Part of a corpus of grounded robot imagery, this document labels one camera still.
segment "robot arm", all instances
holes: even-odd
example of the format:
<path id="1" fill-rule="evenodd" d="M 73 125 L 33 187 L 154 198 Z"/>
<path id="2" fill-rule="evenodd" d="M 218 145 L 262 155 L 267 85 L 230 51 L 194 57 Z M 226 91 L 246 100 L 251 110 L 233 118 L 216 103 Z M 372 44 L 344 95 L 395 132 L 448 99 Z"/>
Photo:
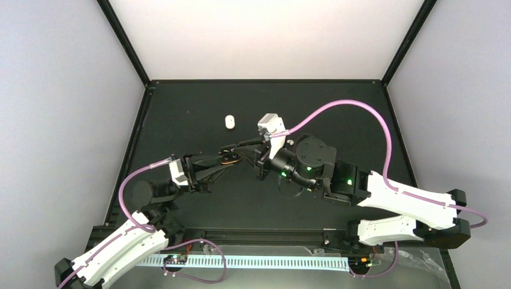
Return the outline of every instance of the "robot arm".
<path id="1" fill-rule="evenodd" d="M 132 216 L 141 224 L 148 223 L 142 213 L 135 212 Z M 62 259 L 55 265 L 55 273 L 63 275 L 78 270 L 77 277 L 67 283 L 67 288 L 110 288 L 129 269 L 166 248 L 169 243 L 163 230 L 148 233 L 133 228 L 134 224 L 130 220 L 126 221 L 85 254 L 72 261 Z"/>
<path id="2" fill-rule="evenodd" d="M 399 215 L 350 222 L 346 243 L 375 246 L 387 241 L 412 240 L 452 249 L 470 237 L 468 222 L 458 219 L 458 211 L 448 207 L 466 205 L 463 191 L 433 193 L 390 181 L 400 188 L 395 192 L 377 172 L 364 172 L 337 161 L 337 150 L 317 138 L 305 136 L 297 140 L 292 149 L 286 149 L 284 136 L 270 137 L 270 134 L 285 131 L 282 118 L 276 114 L 265 115 L 258 127 L 259 138 L 223 147 L 217 156 L 185 155 L 180 159 L 172 156 L 169 160 L 171 177 L 164 184 L 139 182 L 133 191 L 133 201 L 140 210 L 132 216 L 140 224 L 154 226 L 155 232 L 136 229 L 132 221 L 126 221 L 92 250 L 72 261 L 62 259 L 57 263 L 57 286 L 108 288 L 147 256 L 169 244 L 180 244 L 183 227 L 175 220 L 174 200 L 184 193 L 209 193 L 208 185 L 242 159 L 253 166 L 259 180 L 273 171 L 308 191 L 321 191 L 324 198 L 340 204 L 379 208 Z M 445 205 L 414 199 L 403 191 Z"/>

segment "pink cable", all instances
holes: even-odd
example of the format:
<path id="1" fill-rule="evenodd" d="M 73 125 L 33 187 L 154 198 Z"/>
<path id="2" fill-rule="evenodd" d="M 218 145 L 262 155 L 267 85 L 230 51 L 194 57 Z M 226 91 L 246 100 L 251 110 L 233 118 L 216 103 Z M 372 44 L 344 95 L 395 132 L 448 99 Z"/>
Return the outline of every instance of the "pink cable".
<path id="1" fill-rule="evenodd" d="M 137 222 L 137 220 L 135 220 L 135 218 L 130 214 L 130 211 L 128 211 L 128 208 L 126 207 L 126 204 L 124 203 L 124 188 L 126 187 L 126 185 L 128 184 L 128 182 L 133 179 L 133 177 L 135 177 L 136 175 L 140 174 L 140 173 L 143 173 L 147 170 L 151 170 L 151 169 L 154 169 L 156 167 L 161 167 L 161 166 L 164 166 L 166 164 L 169 164 L 171 162 L 171 160 L 169 159 L 165 159 L 165 160 L 161 160 L 161 161 L 157 161 L 156 163 L 152 163 L 148 166 L 145 166 L 145 167 L 141 167 L 139 168 L 138 170 L 134 171 L 133 173 L 130 173 L 125 179 L 124 181 L 122 181 L 121 183 L 121 186 L 119 187 L 119 205 L 121 206 L 121 210 L 122 212 L 126 215 L 126 218 L 128 218 L 128 220 L 132 221 L 134 224 L 135 224 L 135 227 L 137 228 L 140 228 L 144 231 L 146 231 L 147 233 L 154 233 L 156 231 L 155 227 L 154 226 L 151 226 L 151 225 L 142 225 L 140 224 L 139 222 Z"/>
<path id="2" fill-rule="evenodd" d="M 222 270 L 222 276 L 220 276 L 220 278 L 218 278 L 217 280 L 211 281 L 211 280 L 204 280 L 204 279 L 201 279 L 201 278 L 197 278 L 197 277 L 190 276 L 190 275 L 183 274 L 183 273 L 179 273 L 179 272 L 169 272 L 167 270 L 167 264 L 170 261 L 166 261 L 163 264 L 163 271 L 165 272 L 165 275 L 167 275 L 168 273 L 172 273 L 172 276 L 185 277 L 185 278 L 188 278 L 188 279 L 191 279 L 191 280 L 194 280 L 194 281 L 198 281 L 198 282 L 201 282 L 201 283 L 205 283 L 205 284 L 216 284 L 216 283 L 222 282 L 225 279 L 225 274 L 227 273 L 227 260 L 225 259 L 225 256 L 224 256 L 224 253 L 222 252 L 222 250 L 220 250 L 220 248 L 215 243 L 213 243 L 211 241 L 208 241 L 206 239 L 193 239 L 193 240 L 186 241 L 184 243 L 181 243 L 181 244 L 178 244 L 178 245 L 175 245 L 175 246 L 167 247 L 167 248 L 163 249 L 162 251 L 174 250 L 176 248 L 183 247 L 183 246 L 186 246 L 188 244 L 197 243 L 197 242 L 207 243 L 207 244 L 213 246 L 216 250 L 218 250 L 218 253 L 220 253 L 220 256 L 222 257 L 222 263 L 224 265 L 224 269 Z"/>
<path id="3" fill-rule="evenodd" d="M 389 179 L 387 177 L 388 172 L 389 172 L 390 157 L 392 155 L 392 139 L 390 137 L 389 127 L 387 126 L 387 123 L 385 122 L 383 117 L 374 108 L 370 107 L 368 104 L 365 104 L 365 103 L 360 102 L 360 101 L 355 101 L 355 100 L 352 100 L 352 99 L 342 99 L 342 100 L 338 100 L 338 101 L 329 102 L 329 103 L 323 105 L 322 107 L 318 108 L 316 111 L 314 111 L 312 114 L 310 114 L 307 118 L 302 120 L 302 122 L 297 124 L 297 126 L 294 126 L 292 129 L 290 129 L 288 131 L 272 134 L 271 137 L 272 138 L 273 137 L 283 137 L 283 136 L 292 134 L 292 133 L 296 132 L 297 130 L 301 129 L 304 125 L 306 125 L 309 121 L 311 121 L 313 118 L 318 116 L 318 114 L 322 113 L 323 111 L 325 111 L 325 110 L 327 110 L 327 109 L 329 109 L 331 107 L 334 107 L 334 106 L 337 106 L 337 105 L 343 105 L 343 104 L 355 105 L 357 107 L 361 107 L 361 108 L 367 110 L 374 117 L 376 117 L 376 119 L 380 123 L 380 126 L 383 129 L 383 132 L 385 133 L 385 140 L 386 140 L 386 143 L 387 143 L 387 154 L 385 156 L 385 162 L 383 164 L 383 173 L 382 173 L 383 181 L 385 182 L 387 187 L 389 187 L 391 190 L 398 191 L 399 190 L 398 188 L 394 187 L 393 185 L 391 185 L 389 183 Z M 432 200 L 432 199 L 429 199 L 427 197 L 418 196 L 418 195 L 410 193 L 408 191 L 404 191 L 403 194 L 405 194 L 407 196 L 410 196 L 410 197 L 414 197 L 415 199 L 419 199 L 419 200 L 423 200 L 423 201 L 432 203 L 432 204 L 440 205 L 440 206 L 443 206 L 443 207 L 445 206 L 445 203 L 443 203 L 443 202 Z M 488 216 L 483 214 L 483 213 L 481 213 L 481 212 L 479 212 L 479 211 L 476 211 L 476 210 L 470 209 L 470 208 L 466 208 L 466 207 L 462 207 L 462 206 L 458 206 L 458 205 L 448 205 L 448 207 L 455 208 L 457 210 L 466 211 L 468 213 L 475 214 L 475 215 L 477 215 L 477 216 L 479 216 L 479 217 L 481 217 L 483 219 L 483 221 L 480 222 L 480 223 L 477 223 L 477 224 L 474 224 L 474 225 L 470 225 L 470 228 L 478 228 L 478 227 L 484 226 L 485 224 L 488 223 Z"/>
<path id="4" fill-rule="evenodd" d="M 133 227 L 127 229 L 125 232 L 127 233 L 127 232 L 133 231 L 135 229 L 138 229 L 138 228 L 133 226 Z M 115 240 L 117 240 L 121 236 L 122 236 L 122 234 L 119 234 L 119 235 L 113 237 L 112 239 L 110 239 L 105 244 L 103 244 L 103 246 L 101 246 L 96 252 L 94 252 L 94 254 L 92 254 L 89 257 L 89 259 L 87 259 L 85 261 L 85 264 L 88 264 L 89 262 L 91 262 L 92 259 L 94 259 L 94 257 L 96 257 L 101 251 L 103 251 L 103 249 L 105 249 L 108 245 L 112 244 Z M 62 289 L 83 268 L 85 268 L 85 266 L 79 266 L 76 270 L 74 270 L 71 274 L 69 274 L 64 280 L 62 280 L 62 282 L 60 282 L 60 284 L 58 285 L 57 289 Z"/>
<path id="5" fill-rule="evenodd" d="M 390 271 L 392 271 L 392 269 L 394 269 L 394 267 L 396 267 L 396 265 L 398 264 L 398 260 L 399 260 L 398 242 L 394 241 L 394 244 L 396 245 L 396 254 L 394 255 L 394 261 L 392 261 L 392 265 L 390 265 L 390 267 L 387 270 L 385 270 L 381 273 L 378 273 L 378 274 L 374 274 L 374 275 L 367 275 L 367 274 L 360 275 L 360 274 L 355 274 L 355 272 L 353 272 L 353 270 L 351 270 L 351 268 L 350 268 L 350 273 L 353 275 L 353 277 L 360 277 L 360 278 L 376 278 L 376 277 L 380 277 L 380 276 L 383 276 L 383 275 L 389 273 Z"/>
<path id="6" fill-rule="evenodd" d="M 66 279 L 62 280 L 62 282 L 60 282 L 60 284 L 58 285 L 57 289 L 62 289 L 64 288 L 64 286 L 69 282 L 69 280 L 73 279 L 73 277 L 78 274 L 78 272 L 83 269 L 84 266 L 80 266 L 78 267 L 76 270 L 74 270 L 71 274 L 69 274 Z"/>

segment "small white object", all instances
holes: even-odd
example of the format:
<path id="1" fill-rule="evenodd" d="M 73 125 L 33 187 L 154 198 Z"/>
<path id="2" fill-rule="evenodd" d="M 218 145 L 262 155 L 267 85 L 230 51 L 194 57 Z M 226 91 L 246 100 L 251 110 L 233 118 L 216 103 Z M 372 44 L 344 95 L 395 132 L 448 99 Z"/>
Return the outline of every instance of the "small white object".
<path id="1" fill-rule="evenodd" d="M 234 122 L 234 116 L 228 115 L 225 117 L 225 127 L 228 129 L 233 129 L 236 123 Z"/>

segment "black tabletop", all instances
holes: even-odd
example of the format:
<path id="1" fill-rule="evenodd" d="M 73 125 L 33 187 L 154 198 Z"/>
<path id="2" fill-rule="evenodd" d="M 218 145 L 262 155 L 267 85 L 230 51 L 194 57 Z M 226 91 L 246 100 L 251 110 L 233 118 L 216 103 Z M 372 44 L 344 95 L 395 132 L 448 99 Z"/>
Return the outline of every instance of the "black tabletop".
<path id="1" fill-rule="evenodd" d="M 412 184 L 406 155 L 379 81 L 160 81 L 152 91 L 147 115 L 130 171 L 175 154 L 213 155 L 224 145 L 257 136 L 257 121 L 278 113 L 291 128 L 321 105 L 336 99 L 355 99 L 373 106 L 385 118 L 393 140 L 389 177 Z M 233 115 L 236 127 L 224 119 Z M 337 159 L 381 173 L 385 139 L 374 117 L 353 106 L 334 107 L 289 136 L 313 134 L 337 148 Z M 163 181 L 168 168 L 135 178 Z M 178 220 L 185 227 L 244 229 L 343 229 L 349 220 L 380 219 L 390 212 L 343 207 L 305 192 L 288 199 L 297 188 L 277 188 L 277 175 L 256 180 L 248 164 L 239 164 L 211 187 L 211 194 L 188 194 L 176 201 Z"/>

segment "white cable tray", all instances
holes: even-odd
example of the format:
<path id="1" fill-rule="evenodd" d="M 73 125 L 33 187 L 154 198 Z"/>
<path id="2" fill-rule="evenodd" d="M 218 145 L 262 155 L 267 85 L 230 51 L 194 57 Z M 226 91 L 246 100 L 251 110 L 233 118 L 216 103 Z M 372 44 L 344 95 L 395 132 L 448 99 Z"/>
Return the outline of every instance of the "white cable tray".
<path id="1" fill-rule="evenodd" d="M 163 267 L 168 254 L 153 254 L 137 266 Z M 232 256 L 226 255 L 227 268 L 230 269 L 301 269 L 331 270 L 348 272 L 348 258 L 341 257 L 297 257 L 297 256 Z M 167 267 L 185 268 L 223 268 L 219 255 L 188 255 L 186 263 L 170 262 Z"/>

